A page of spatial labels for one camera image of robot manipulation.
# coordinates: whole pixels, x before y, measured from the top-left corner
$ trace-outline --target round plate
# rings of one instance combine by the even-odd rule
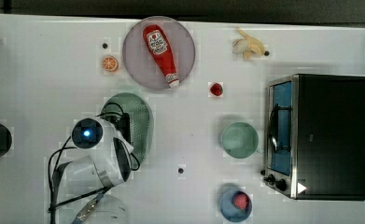
[[[130,76],[139,84],[155,90],[169,89],[142,37],[144,29],[152,24],[159,25],[170,42],[179,82],[189,75],[196,55],[193,38],[181,23],[167,17],[149,17],[133,27],[124,39],[123,62]]]
[[[230,222],[242,222],[249,217],[252,211],[252,201],[249,196],[249,204],[246,210],[238,209],[232,204],[234,195],[236,195],[239,191],[241,190],[230,189],[226,191],[220,199],[220,212]]]
[[[258,147],[258,134],[245,122],[229,125],[220,136],[223,149],[234,158],[243,159],[252,155]]]

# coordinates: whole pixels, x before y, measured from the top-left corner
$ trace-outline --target oven window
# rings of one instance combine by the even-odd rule
[[[273,89],[273,108],[292,107],[292,83],[275,85]],[[290,174],[290,116],[291,110],[275,110],[278,113],[276,148],[272,150],[271,169],[284,175]]]

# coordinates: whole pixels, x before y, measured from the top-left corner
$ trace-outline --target toaster oven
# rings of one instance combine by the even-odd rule
[[[365,199],[365,77],[294,75],[266,102],[265,184],[297,200]]]

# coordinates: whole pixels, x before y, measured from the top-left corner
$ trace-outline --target orange slice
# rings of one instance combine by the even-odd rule
[[[107,72],[116,72],[119,68],[118,60],[112,56],[104,57],[101,65]]]

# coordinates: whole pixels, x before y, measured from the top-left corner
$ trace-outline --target oven knob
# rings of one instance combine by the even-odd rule
[[[264,177],[263,180],[269,183],[270,185],[273,185],[275,177],[273,175],[268,175],[267,177]]]
[[[284,191],[287,189],[287,182],[285,181],[285,179],[280,179],[280,180],[275,181],[275,186],[279,190]]]

